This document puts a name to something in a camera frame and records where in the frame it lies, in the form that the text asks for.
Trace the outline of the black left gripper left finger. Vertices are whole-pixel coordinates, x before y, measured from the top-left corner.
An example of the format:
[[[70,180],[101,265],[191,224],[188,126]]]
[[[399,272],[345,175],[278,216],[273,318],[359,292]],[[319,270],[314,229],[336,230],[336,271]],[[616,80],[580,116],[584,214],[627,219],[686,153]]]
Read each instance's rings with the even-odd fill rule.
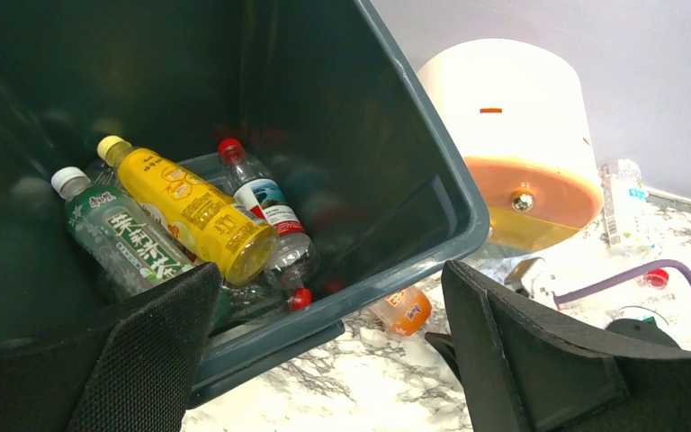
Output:
[[[0,431],[179,430],[219,289],[207,263],[0,347]]]

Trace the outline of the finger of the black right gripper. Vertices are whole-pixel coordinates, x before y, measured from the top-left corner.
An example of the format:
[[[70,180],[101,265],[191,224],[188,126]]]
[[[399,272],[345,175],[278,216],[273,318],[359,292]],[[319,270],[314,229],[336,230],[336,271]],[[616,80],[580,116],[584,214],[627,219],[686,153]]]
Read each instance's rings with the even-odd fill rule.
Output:
[[[445,363],[459,382],[461,374],[453,339],[449,334],[427,332],[424,335],[425,341],[444,359]]]

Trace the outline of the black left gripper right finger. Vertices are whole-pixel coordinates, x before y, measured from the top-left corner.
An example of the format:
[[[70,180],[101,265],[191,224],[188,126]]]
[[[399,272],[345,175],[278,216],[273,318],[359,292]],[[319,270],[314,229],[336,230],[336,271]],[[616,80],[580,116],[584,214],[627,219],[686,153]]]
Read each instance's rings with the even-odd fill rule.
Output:
[[[691,431],[691,351],[573,319],[449,261],[449,335],[477,431]]]

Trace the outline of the orange label juice bottle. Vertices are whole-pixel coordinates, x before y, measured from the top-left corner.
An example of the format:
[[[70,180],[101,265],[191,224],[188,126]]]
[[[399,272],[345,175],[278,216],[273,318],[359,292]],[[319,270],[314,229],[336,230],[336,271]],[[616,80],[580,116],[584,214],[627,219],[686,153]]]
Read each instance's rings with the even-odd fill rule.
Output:
[[[431,302],[415,285],[392,293],[369,307],[387,330],[403,337],[422,329],[432,310]]]

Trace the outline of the green jasmine tea bottle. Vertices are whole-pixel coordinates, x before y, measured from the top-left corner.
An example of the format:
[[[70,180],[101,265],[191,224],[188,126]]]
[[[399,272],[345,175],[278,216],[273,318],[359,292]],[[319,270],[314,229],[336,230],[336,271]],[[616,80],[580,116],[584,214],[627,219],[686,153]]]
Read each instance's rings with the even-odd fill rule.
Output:
[[[161,225],[114,183],[92,181],[67,166],[50,179],[65,201],[67,229],[103,268],[103,286],[117,302],[194,268]]]

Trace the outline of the yellow honey pomelo bottle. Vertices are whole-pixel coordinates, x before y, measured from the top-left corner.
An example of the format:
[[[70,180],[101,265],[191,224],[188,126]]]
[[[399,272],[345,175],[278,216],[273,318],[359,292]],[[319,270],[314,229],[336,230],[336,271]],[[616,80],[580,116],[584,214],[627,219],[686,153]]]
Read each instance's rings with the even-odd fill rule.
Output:
[[[152,149],[109,135],[97,154],[125,190],[166,231],[231,284],[259,275],[277,244],[276,229],[187,168]]]

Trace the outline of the red cap landscape label bottle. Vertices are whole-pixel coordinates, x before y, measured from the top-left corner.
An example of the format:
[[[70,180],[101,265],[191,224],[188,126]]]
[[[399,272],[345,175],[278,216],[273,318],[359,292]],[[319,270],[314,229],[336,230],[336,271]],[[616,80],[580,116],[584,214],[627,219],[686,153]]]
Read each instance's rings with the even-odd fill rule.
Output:
[[[305,287],[317,270],[317,252],[270,170],[234,138],[223,139],[218,154],[224,165],[224,185],[232,197],[278,232],[267,271],[291,289]]]

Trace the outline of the red label water bottle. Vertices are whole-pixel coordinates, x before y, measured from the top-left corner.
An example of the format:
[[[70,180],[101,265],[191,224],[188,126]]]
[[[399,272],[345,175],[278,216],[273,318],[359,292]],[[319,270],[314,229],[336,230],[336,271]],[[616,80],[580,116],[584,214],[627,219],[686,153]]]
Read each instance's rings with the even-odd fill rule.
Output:
[[[299,311],[312,303],[308,288],[288,289],[265,279],[248,285],[224,283],[219,292],[212,329],[225,330],[254,320],[270,320]]]

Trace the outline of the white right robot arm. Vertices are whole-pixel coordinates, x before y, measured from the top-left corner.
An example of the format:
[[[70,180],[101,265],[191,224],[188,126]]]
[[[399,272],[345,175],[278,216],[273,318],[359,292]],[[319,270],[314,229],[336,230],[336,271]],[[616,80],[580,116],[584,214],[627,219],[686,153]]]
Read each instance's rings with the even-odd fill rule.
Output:
[[[605,327],[605,331],[656,345],[680,348],[680,345],[665,331],[657,327],[651,319],[615,319]],[[444,359],[453,376],[461,383],[462,378],[452,337],[448,334],[427,332],[424,339]]]

